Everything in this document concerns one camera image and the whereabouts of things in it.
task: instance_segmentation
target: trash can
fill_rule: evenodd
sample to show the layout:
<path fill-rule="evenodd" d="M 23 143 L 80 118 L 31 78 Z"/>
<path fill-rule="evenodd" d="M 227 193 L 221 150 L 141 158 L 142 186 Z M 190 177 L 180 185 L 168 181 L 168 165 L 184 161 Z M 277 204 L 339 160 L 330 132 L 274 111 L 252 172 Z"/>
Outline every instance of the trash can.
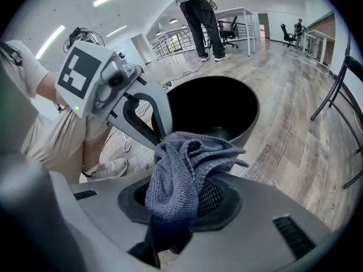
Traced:
<path fill-rule="evenodd" d="M 255 92 L 226 76 L 206 76 L 185 82 L 168 93 L 173 131 L 204 134 L 243 147 L 260 113 Z M 158 133 L 154 115 L 153 129 Z"/>

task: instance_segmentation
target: gray cloth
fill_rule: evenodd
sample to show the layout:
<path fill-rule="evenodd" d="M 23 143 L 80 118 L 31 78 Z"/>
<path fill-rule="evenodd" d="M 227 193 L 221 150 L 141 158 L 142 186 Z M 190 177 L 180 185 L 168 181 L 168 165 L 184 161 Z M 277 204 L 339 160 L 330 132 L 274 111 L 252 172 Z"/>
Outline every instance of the gray cloth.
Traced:
<path fill-rule="evenodd" d="M 164 237 L 173 237 L 197 218 L 205 178 L 212 170 L 227 172 L 245 150 L 228 141 L 186 132 L 175 132 L 157 145 L 155 169 L 146 192 L 145 207 L 152 213 L 152 225 Z"/>

